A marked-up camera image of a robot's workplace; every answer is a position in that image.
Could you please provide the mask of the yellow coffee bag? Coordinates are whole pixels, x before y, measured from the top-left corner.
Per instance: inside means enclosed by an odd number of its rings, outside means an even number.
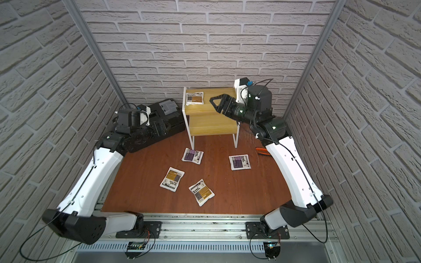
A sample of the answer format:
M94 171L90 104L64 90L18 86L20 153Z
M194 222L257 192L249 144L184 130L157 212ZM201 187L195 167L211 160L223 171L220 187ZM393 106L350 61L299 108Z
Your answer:
M195 196L196 202L200 207L215 196L214 192L206 185L203 179L189 187L189 190Z
M204 104L204 92L186 93L185 105L203 105Z
M160 187L176 192L181 178L184 176L185 172L170 167L166 176L163 178Z

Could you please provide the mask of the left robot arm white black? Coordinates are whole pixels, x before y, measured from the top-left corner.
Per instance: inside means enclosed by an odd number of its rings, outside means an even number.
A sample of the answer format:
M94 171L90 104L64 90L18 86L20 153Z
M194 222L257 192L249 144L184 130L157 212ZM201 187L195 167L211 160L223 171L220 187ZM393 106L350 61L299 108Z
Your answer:
M140 213L95 214L94 210L125 155L168 137L171 114L175 112L177 106L171 100L118 110L115 129L94 144L93 157L74 188L58 208L43 213L46 225L59 237L84 244L93 244L110 233L121 238L157 238L160 227L145 224Z

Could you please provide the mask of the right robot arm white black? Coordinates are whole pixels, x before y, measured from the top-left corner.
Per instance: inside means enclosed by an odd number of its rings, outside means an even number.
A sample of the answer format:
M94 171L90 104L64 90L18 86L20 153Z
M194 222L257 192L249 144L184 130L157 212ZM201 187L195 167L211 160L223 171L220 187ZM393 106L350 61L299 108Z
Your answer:
M261 217L263 231L304 225L333 204L333 199L316 186L306 170L287 123L273 115L272 93L264 85L247 87L246 97L228 94L211 97L215 110L237 122L247 123L278 165L291 200Z

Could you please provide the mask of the purple coffee bag left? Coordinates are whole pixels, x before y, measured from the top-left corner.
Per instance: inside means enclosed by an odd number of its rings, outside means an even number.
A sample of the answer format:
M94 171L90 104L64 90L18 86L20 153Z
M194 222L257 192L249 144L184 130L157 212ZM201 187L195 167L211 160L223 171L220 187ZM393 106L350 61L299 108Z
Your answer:
M201 164L204 152L186 148L182 157L183 162L191 162L194 164Z

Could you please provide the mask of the purple coffee bag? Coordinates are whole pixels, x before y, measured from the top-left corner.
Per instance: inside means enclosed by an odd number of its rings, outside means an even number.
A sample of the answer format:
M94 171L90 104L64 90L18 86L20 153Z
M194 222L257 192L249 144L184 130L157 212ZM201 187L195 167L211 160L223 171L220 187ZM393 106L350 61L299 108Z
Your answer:
M229 156L232 171L240 171L251 169L250 159L248 155Z
M204 152L186 148L182 157L183 162L191 162L194 164L201 164Z

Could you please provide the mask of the purple coffee bag right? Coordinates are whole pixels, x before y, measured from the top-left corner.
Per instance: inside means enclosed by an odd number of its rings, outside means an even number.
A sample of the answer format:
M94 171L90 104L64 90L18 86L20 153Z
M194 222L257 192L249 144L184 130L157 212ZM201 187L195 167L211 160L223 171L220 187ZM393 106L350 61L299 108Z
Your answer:
M229 156L232 171L240 171L251 169L250 159L248 155Z

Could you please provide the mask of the black plastic toolbox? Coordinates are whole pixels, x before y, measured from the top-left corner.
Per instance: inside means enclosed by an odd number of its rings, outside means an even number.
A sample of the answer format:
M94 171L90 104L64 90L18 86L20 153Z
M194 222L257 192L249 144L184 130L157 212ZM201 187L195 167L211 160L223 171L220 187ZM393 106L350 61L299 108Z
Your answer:
M116 127L106 136L111 150L134 153L185 130L181 109L173 99L118 110Z

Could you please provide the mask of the left controller board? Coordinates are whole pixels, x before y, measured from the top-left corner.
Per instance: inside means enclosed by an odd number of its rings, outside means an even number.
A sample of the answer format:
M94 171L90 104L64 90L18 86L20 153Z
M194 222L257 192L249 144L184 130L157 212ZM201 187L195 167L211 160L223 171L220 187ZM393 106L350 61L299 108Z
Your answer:
M128 259L136 259L148 250L148 245L145 242L129 242L125 255Z

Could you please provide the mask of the controller board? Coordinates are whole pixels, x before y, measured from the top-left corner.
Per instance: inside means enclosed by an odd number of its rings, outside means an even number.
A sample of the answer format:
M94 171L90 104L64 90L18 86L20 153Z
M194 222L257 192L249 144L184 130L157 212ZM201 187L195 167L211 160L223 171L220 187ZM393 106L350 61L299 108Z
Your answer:
M263 243L264 246L264 252L265 252L265 256L268 260L276 260L277 257L280 255L281 253L281 244L280 242L264 242Z
M129 242L125 255L128 259L136 259L148 250L148 245L145 242Z

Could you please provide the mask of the right controller board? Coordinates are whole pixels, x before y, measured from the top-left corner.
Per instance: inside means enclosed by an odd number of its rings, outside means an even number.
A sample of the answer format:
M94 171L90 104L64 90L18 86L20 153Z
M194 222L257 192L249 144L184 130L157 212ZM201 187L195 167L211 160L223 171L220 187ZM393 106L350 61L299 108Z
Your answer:
M265 256L268 260L276 260L277 257L280 255L281 253L281 244L280 242L264 242L263 243L264 246L264 252L265 252Z

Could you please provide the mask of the white frame wooden shelf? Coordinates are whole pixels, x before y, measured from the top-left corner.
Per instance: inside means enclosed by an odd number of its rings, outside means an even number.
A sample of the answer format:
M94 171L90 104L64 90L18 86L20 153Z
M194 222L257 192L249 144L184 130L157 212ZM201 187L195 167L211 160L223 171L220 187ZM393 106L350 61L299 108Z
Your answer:
M203 93L203 104L187 105L187 94L198 92ZM234 88L188 89L184 87L182 113L192 149L195 148L196 137L209 135L231 134L234 147L238 146L240 126L236 121L217 113L209 102L210 98L223 94L232 97L236 95Z

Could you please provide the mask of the orange handled pliers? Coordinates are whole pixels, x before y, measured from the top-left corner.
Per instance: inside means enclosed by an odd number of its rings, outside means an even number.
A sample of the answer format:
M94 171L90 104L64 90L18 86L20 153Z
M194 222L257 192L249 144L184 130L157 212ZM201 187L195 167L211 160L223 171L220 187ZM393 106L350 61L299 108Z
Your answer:
M256 153L259 155L263 155L263 156L270 156L271 154L269 153L269 151L266 148L263 147L257 147L255 148Z

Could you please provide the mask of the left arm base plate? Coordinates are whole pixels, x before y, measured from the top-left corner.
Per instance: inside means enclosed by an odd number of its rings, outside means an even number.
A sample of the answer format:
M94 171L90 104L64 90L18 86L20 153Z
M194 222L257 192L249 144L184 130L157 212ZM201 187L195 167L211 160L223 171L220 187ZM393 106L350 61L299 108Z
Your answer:
M137 222L132 230L120 231L116 233L116 238L159 238L162 221Z

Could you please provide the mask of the aluminium rail frame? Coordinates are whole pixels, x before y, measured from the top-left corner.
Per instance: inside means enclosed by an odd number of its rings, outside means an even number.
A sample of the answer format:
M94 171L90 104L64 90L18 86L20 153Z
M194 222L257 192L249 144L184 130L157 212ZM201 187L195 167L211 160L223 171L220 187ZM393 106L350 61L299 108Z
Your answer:
M94 244L80 244L76 252L121 252L125 253L129 242L145 242L146 252L170 253L250 253L263 256L264 242L280 242L285 249L287 243L310 242L336 253L339 243L330 222L312 220L305 226L288 226L289 240L251 239L246 235L245 223L258 221L255 215L152 215L145 221L162 221L159 238L116 238L107 234Z

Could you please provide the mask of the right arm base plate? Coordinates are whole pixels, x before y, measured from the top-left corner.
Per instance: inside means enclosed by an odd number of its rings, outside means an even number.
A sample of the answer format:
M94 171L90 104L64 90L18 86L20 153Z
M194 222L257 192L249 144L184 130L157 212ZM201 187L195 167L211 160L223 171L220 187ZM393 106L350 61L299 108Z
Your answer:
M249 221L245 223L246 235L251 239L271 239L271 240L289 240L289 230L287 226L279 227L276 230L270 229L263 222Z

